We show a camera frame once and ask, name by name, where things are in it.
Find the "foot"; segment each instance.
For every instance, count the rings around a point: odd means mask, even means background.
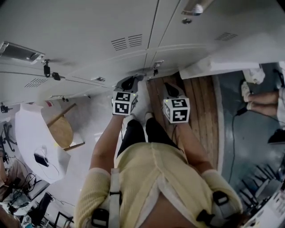
[[[145,120],[146,122],[150,119],[150,118],[153,118],[153,113],[152,112],[147,112],[146,115],[145,115]]]
[[[127,126],[128,125],[128,122],[130,122],[131,120],[133,119],[136,119],[135,115],[134,114],[130,114],[129,116],[127,116],[125,119],[124,119],[124,124]]]
[[[250,95],[250,89],[246,81],[241,85],[241,95],[244,98],[244,102],[248,102],[248,96]]]
[[[247,110],[251,110],[251,109],[252,109],[252,104],[253,104],[253,102],[249,102],[249,103],[247,104],[247,106],[246,106],[246,109],[247,109]]]

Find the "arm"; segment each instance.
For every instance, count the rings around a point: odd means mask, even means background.
[[[113,115],[93,150],[90,169],[102,168],[109,173],[114,167],[114,156],[124,116]]]
[[[110,173],[124,116],[114,115],[93,150],[90,170],[75,207],[76,227],[82,227],[94,209],[104,202],[110,190]]]
[[[189,164],[198,170],[213,192],[222,191],[226,193],[231,202],[234,203],[236,211],[242,212],[240,198],[218,171],[214,170],[206,150],[194,135],[189,124],[177,124],[177,128],[179,129],[179,135]]]
[[[200,174],[206,170],[214,169],[206,150],[194,135],[190,125],[188,123],[179,123],[177,128],[188,163],[196,168]]]

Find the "stool leg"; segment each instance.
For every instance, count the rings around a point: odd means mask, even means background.
[[[72,106],[69,106],[67,109],[63,110],[60,114],[58,114],[56,117],[54,117],[50,122],[47,123],[47,126],[52,126],[57,120],[59,120],[62,116],[64,116],[69,110],[71,110],[76,104],[73,104]]]
[[[75,149],[75,148],[77,148],[77,147],[80,147],[80,146],[82,146],[82,145],[84,145],[84,144],[85,144],[85,142],[80,143],[80,144],[76,144],[76,145],[74,145],[74,146],[64,148],[64,150],[65,150],[65,151],[69,151],[69,150]]]

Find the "yellow knit sweater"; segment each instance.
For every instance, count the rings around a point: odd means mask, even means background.
[[[175,189],[198,228],[206,227],[196,218],[203,209],[211,213],[214,191],[226,193],[236,208],[242,210],[239,197],[216,171],[207,172],[201,177],[188,165],[185,155],[169,145],[134,144],[119,155],[115,167],[120,169],[120,224],[123,228],[135,227],[150,189],[160,174]],[[82,227],[94,209],[105,200],[109,188],[110,178],[107,175],[90,170],[75,210],[77,228]]]

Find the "bare leg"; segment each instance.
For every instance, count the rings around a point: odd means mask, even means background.
[[[6,171],[5,171],[5,166],[4,166],[4,162],[3,162],[3,151],[0,148],[0,179],[6,183],[7,181],[7,175],[6,175]]]
[[[20,227],[20,223],[12,215],[8,214],[2,206],[0,206],[0,221],[7,228],[17,228]]]
[[[266,116],[276,116],[277,107],[278,107],[277,104],[263,105],[263,104],[252,103],[250,110],[258,112]]]
[[[279,91],[274,91],[263,94],[250,94],[248,96],[248,101],[267,105],[267,104],[277,104],[278,98],[279,98]]]
[[[213,169],[206,150],[194,135],[190,125],[188,123],[178,123],[177,128],[188,163],[201,174],[208,169]]]

